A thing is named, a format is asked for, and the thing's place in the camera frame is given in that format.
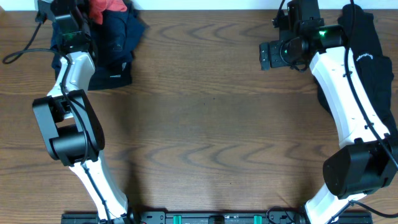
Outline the red graphic t-shirt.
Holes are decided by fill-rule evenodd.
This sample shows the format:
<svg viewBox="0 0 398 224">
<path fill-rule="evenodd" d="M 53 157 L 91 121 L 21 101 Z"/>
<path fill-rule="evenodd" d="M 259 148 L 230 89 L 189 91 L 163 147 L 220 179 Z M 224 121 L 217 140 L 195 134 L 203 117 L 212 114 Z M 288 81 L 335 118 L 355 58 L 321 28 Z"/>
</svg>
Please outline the red graphic t-shirt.
<svg viewBox="0 0 398 224">
<path fill-rule="evenodd" d="M 126 12 L 127 6 L 123 0 L 89 0 L 89 18 L 97 24 L 103 23 L 103 12 Z"/>
</svg>

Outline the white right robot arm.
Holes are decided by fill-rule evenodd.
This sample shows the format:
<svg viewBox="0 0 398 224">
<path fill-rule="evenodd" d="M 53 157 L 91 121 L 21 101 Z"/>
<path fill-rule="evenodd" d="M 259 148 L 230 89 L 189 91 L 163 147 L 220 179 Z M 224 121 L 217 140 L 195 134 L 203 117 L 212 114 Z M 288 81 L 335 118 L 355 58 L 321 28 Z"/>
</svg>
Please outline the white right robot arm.
<svg viewBox="0 0 398 224">
<path fill-rule="evenodd" d="M 336 223 L 351 205 L 387 187 L 397 173 L 397 138 L 377 115 L 357 73 L 343 28 L 279 25 L 260 45 L 263 70 L 310 69 L 335 122 L 339 151 L 323 163 L 324 184 L 304 205 L 304 223 Z"/>
</svg>

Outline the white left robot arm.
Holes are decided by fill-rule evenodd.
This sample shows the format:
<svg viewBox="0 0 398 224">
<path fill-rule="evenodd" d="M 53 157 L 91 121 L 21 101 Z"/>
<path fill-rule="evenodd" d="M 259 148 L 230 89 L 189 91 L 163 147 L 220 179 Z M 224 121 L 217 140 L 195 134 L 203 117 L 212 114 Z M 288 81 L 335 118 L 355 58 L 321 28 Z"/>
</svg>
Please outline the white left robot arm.
<svg viewBox="0 0 398 224">
<path fill-rule="evenodd" d="M 47 96 L 34 111 L 48 154 L 82 182 L 97 208 L 98 223 L 132 223 L 127 196 L 104 157 L 104 132 L 87 97 L 96 70 L 97 49 L 83 1 L 36 1 L 38 21 L 59 26 L 52 53 L 61 64 Z"/>
</svg>

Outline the black logo shirt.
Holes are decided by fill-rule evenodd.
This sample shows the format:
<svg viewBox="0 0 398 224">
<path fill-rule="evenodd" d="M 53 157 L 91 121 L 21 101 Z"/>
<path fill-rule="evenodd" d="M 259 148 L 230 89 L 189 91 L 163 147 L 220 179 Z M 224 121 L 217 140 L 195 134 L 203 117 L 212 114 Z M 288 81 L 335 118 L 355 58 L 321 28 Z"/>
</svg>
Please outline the black logo shirt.
<svg viewBox="0 0 398 224">
<path fill-rule="evenodd" d="M 355 6 L 355 21 L 352 21 L 352 8 L 347 4 L 342 9 L 338 24 L 351 38 L 356 70 L 365 92 L 377 116 L 387 127 L 390 135 L 397 136 L 397 126 L 391 112 L 392 62 L 383 55 L 381 43 L 374 26 L 374 16 Z"/>
</svg>

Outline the navy blue folded shirt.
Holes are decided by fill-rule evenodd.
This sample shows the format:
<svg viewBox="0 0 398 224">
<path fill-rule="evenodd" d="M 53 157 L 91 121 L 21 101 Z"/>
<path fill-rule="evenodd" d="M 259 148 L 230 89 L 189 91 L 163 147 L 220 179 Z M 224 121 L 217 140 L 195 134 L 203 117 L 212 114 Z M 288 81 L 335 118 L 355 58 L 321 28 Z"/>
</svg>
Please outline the navy blue folded shirt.
<svg viewBox="0 0 398 224">
<path fill-rule="evenodd" d="M 146 29 L 131 1 L 126 12 L 103 12 L 103 23 L 89 18 L 89 1 L 52 1 L 49 19 L 53 36 L 50 48 L 61 54 L 88 52 L 96 66 L 132 62 L 133 51 Z"/>
</svg>

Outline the black folded shirt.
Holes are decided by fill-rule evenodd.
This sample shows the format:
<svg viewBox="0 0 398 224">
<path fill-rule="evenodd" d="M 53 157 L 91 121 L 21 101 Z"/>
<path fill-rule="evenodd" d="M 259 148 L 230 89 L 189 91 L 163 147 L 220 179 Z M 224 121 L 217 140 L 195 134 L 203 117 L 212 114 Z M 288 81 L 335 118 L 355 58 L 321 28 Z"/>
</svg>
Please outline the black folded shirt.
<svg viewBox="0 0 398 224">
<path fill-rule="evenodd" d="M 96 67 L 88 90 L 107 90 L 128 86 L 132 83 L 131 62 L 114 62 Z"/>
</svg>

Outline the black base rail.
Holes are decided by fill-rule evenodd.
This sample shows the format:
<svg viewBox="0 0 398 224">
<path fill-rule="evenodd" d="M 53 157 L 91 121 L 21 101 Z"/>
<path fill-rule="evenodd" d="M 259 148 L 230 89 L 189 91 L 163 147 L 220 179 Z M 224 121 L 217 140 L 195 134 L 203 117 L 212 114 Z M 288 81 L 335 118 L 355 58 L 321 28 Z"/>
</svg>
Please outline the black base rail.
<svg viewBox="0 0 398 224">
<path fill-rule="evenodd" d="M 80 223 L 108 223 L 100 220 L 94 213 L 64 213 L 61 217 L 62 224 Z M 146 211 L 140 215 L 131 214 L 130 217 L 115 218 L 112 223 L 139 223 L 139 224 L 268 224 L 268 223 L 310 223 L 303 212 L 284 210 L 283 208 L 271 208 L 266 212 L 249 213 L 200 213 L 200 212 L 165 212 Z M 370 212 L 344 212 L 336 221 L 330 223 L 339 224 L 372 224 L 373 218 Z"/>
</svg>

